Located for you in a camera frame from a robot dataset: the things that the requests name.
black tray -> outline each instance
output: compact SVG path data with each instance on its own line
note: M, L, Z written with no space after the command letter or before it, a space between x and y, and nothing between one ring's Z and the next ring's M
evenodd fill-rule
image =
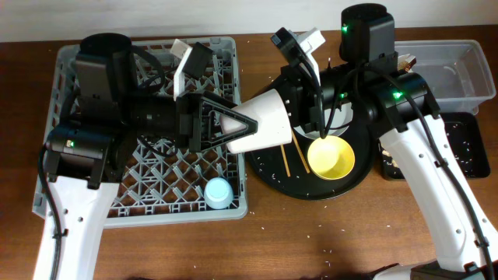
M304 158L313 140L294 131ZM306 173L294 143L284 145L291 177L287 177L280 146L246 153L246 160L256 174L270 187L293 198L321 200L337 197L353 189L370 172L377 154L376 142L371 140L365 125L353 121L341 136L355 152L355 166L351 173L339 180L323 180L313 171Z
M491 173L488 157L481 139L479 126L473 114L470 113L445 113L441 114L444 128L455 159L461 172L468 178L485 178ZM382 154L381 145L378 144L382 160L382 176L386 180L404 180L399 168L391 163L392 158Z

wooden chopstick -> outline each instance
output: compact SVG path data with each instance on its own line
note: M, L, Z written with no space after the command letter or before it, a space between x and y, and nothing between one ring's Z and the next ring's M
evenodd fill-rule
M283 163L286 165L287 176L290 177L289 164L287 163L286 150L283 148L283 145L280 145L280 149L282 150Z
M306 173L309 173L310 168L308 167L308 163L304 159L303 152L301 152L301 148L299 147L299 143L297 142L296 136L294 135L294 130L291 129L290 132L293 134L294 145L296 145L297 153L299 153L299 157L301 158L301 161L303 162L304 169L306 170Z

brown table surface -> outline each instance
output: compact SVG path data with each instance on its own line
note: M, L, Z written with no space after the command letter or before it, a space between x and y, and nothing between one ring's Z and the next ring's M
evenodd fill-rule
M318 64L324 68L329 57L332 65L342 63L340 33L323 34L327 42L314 53ZM285 64L269 37L233 36L242 69L243 100L279 75ZM498 82L498 26L398 29L396 38L477 40ZM0 278L33 276L44 225L31 212L37 155L57 50L74 43L0 44ZM469 182L495 225L497 111L495 98L480 106L477 115L493 172L486 179ZM435 258L429 231L408 185L384 180L378 166L353 191L328 201L286 197L264 184L251 168L247 169L247 192L254 215L241 220L104 230L95 279L331 278Z

plastic bin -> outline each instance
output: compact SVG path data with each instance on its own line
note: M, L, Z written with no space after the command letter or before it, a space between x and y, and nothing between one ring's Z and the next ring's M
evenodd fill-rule
M413 54L442 113L471 112L492 99L496 89L482 48L474 40L424 40L395 43L399 55Z

gray dish rack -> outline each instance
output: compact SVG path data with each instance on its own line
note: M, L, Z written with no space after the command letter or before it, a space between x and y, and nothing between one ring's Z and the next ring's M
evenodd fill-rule
M172 70L179 59L170 53L173 40L137 41L133 44L143 47L156 56L164 71L167 82L159 94L172 96ZM235 41L230 37L184 39L193 45L200 42L214 53L205 74L199 80L186 76L185 89L190 91L206 89L240 104L240 80ZM58 124L58 113L66 96L78 86L75 77L74 60L79 45L62 47L57 56L54 82L45 138ZM139 83L156 72L138 56L135 56ZM164 152L171 150L168 140L158 141L154 147ZM246 177L243 155L231 154L226 146L220 146L202 153L178 150L175 157L163 158L137 142L133 157L127 164L121 186L110 207L106 228L131 226L153 226L181 222L204 222L225 219L241 219L247 213ZM234 194L233 203L226 209L211 209L202 196L205 185L213 177L226 178ZM37 181L33 200L33 212L44 218L46 200Z

